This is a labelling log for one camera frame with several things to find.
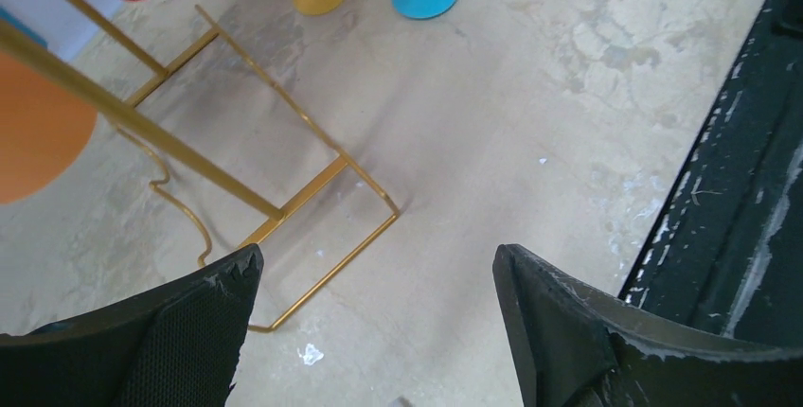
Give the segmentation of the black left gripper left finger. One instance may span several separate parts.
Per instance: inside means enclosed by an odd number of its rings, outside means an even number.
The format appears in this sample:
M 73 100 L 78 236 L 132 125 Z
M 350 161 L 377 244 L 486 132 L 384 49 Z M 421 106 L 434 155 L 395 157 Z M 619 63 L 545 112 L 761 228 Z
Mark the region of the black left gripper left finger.
M 2 405 L 225 405 L 262 269 L 250 244 L 107 307 L 3 334 Z

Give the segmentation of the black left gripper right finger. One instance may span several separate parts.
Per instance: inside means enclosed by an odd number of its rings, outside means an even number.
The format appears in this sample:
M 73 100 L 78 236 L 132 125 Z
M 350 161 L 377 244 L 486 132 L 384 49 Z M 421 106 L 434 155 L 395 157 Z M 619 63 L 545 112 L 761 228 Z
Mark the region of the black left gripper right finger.
M 526 406 L 798 406 L 802 352 L 687 327 L 518 244 L 492 274 Z

